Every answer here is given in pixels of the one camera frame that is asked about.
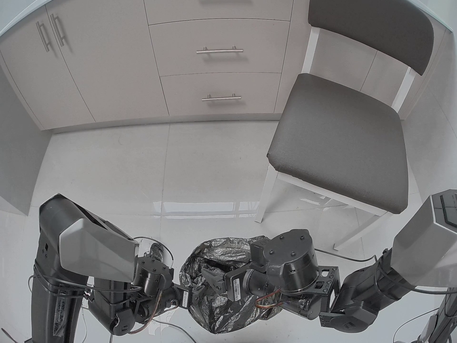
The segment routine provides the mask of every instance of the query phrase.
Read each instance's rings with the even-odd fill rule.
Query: silver handle
[[[233,100],[233,99],[241,99],[241,96],[236,96],[235,94],[232,94],[232,96],[220,96],[217,98],[211,98],[211,95],[208,94],[208,97],[202,98],[202,101]]]
[[[54,31],[56,32],[57,39],[59,40],[59,43],[60,43],[60,47],[63,47],[65,36],[60,35],[60,30],[56,23],[56,20],[58,18],[59,18],[58,16],[54,16],[54,14],[51,14],[51,21],[53,22],[53,25],[54,25]]]
[[[43,26],[44,26],[44,24],[40,24],[39,21],[37,22],[38,33],[40,33],[40,38],[41,38],[41,41],[44,44],[44,49],[46,50],[46,52],[49,52],[49,47],[48,46],[49,46],[49,44],[51,44],[51,42],[46,43],[46,38],[44,37],[43,31],[41,30],[41,27],[43,27]]]
[[[231,49],[207,49],[205,46],[202,51],[197,51],[197,54],[230,54],[236,52],[243,52],[243,49],[237,49],[235,46]]]

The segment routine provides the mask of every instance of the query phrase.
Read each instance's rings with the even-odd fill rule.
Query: drawer handle
[[[64,38],[65,36],[62,36],[60,34],[60,30],[59,30],[59,27],[57,26],[57,23],[56,23],[56,20],[58,19],[59,17],[58,16],[54,16],[54,14],[51,14],[51,21],[54,25],[54,30],[56,32],[56,35],[57,35],[57,39],[60,43],[60,47],[63,47],[64,46]]]
[[[235,46],[231,49],[207,49],[205,46],[202,51],[197,51],[197,54],[230,54],[243,52],[243,49],[237,49]]]
[[[40,33],[40,38],[44,44],[44,49],[46,49],[46,52],[49,52],[49,45],[51,44],[51,42],[50,41],[48,43],[46,42],[46,38],[44,37],[43,31],[41,29],[41,27],[43,27],[43,26],[44,26],[44,24],[40,24],[39,21],[37,22],[38,33]]]
[[[202,98],[202,101],[233,100],[233,99],[241,99],[241,96],[236,96],[235,94],[232,94],[232,96],[220,96],[217,98],[211,98],[211,95],[208,94],[208,97]]]

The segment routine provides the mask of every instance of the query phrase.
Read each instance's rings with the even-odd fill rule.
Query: barcode label
[[[233,292],[235,294],[235,301],[241,300],[241,290],[239,289],[239,278],[233,280]]]
[[[182,296],[182,307],[187,307],[188,300],[189,300],[189,292],[184,291],[184,294]]]

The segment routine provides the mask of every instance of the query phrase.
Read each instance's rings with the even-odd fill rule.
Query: gray chair
[[[433,48],[433,27],[408,0],[310,0],[312,26],[302,73],[289,95],[267,157],[270,163],[256,221],[281,179],[368,211],[340,249],[408,205],[408,167],[398,116],[416,73]],[[408,65],[392,107],[359,91],[311,75],[320,29],[364,43]]]

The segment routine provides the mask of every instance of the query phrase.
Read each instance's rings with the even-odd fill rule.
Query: chair leg
[[[388,220],[390,218],[390,216],[392,216],[392,214],[390,212],[386,212],[382,216],[374,215],[367,222],[360,225],[354,231],[350,232],[345,237],[343,237],[342,239],[337,241],[335,243],[335,245],[333,246],[333,248],[335,250],[340,250],[342,248],[345,248],[349,244],[352,244],[353,242],[355,242],[357,239],[360,239],[366,233],[368,233],[371,230],[380,226],[380,224],[382,224],[383,222]]]
[[[268,200],[270,199],[273,186],[275,185],[278,172],[273,168],[271,164],[268,165],[268,171],[266,172],[265,183],[263,184],[262,195],[260,196],[259,209],[255,215],[256,222],[262,222],[263,215],[265,214]]]

